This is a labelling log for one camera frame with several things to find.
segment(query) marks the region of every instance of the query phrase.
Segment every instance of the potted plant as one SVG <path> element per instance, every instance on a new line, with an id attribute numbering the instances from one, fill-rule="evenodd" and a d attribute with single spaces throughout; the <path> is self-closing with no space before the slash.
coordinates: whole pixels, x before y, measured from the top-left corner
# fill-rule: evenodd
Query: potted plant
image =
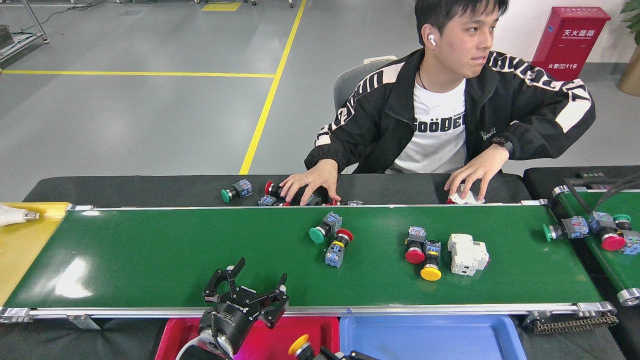
<path id="1" fill-rule="evenodd" d="M 623 13 L 634 13 L 634 15 L 622 20 L 628 22 L 627 28 L 636 41 L 636 50 L 627 64 L 624 73 L 618 81 L 620 91 L 629 95 L 640 96 L 640 0 L 629 0 L 620 11 Z"/>

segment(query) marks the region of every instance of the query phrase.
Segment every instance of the wristwatch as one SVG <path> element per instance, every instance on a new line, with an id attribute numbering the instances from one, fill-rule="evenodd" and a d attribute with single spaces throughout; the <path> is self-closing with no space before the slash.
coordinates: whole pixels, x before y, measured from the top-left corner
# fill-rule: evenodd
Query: wristwatch
<path id="1" fill-rule="evenodd" d="M 513 144 L 505 136 L 494 136 L 491 142 L 495 145 L 502 146 L 509 152 L 509 159 L 513 157 Z"/>

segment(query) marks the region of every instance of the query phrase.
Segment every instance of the green conveyor belt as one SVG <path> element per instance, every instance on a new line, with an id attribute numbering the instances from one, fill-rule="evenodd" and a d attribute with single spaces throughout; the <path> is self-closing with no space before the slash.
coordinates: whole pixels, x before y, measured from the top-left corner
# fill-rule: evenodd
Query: green conveyor belt
<path id="1" fill-rule="evenodd" d="M 589 207 L 593 207 L 604 192 L 579 192 Z M 566 192 L 557 196 L 560 204 L 570 215 L 585 215 L 573 194 Z M 631 217 L 633 230 L 640 230 L 640 192 L 620 192 L 605 200 L 596 211 L 608 213 L 612 216 L 625 214 Z M 617 251 L 607 251 L 600 246 L 600 239 L 589 235 L 585 241 L 594 254 L 600 266 L 613 283 L 616 291 L 640 288 L 640 255 L 621 254 Z"/>
<path id="2" fill-rule="evenodd" d="M 354 235 L 340 268 L 308 230 L 334 210 Z M 246 266 L 237 283 L 270 290 L 288 274 L 290 306 L 599 302 L 568 241 L 549 243 L 543 206 L 380 206 L 71 211 L 6 307 L 198 307 L 217 268 Z M 439 281 L 404 260 L 410 225 L 443 243 Z M 452 274 L 451 233 L 486 243 L 491 261 Z"/>

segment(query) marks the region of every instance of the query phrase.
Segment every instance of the hair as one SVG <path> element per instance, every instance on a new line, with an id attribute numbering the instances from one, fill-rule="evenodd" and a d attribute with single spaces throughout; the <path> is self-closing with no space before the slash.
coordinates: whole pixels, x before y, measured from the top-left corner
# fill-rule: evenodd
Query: hair
<path id="1" fill-rule="evenodd" d="M 424 46 L 422 27 L 425 24 L 434 26 L 442 32 L 449 21 L 466 13 L 491 13 L 496 8 L 502 16 L 509 7 L 509 0 L 416 0 L 415 20 L 418 29 L 418 40 Z"/>

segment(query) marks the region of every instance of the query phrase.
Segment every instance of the necklace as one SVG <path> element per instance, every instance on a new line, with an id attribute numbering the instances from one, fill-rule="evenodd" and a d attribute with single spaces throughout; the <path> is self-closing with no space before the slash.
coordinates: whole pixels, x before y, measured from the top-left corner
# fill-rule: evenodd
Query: necklace
<path id="1" fill-rule="evenodd" d="M 426 89 L 426 87 L 424 87 L 424 83 L 422 82 L 422 76 L 420 76 L 421 72 L 422 72 L 422 67 L 418 69 L 418 79 L 420 79 L 420 85 L 422 85 L 422 88 Z"/>

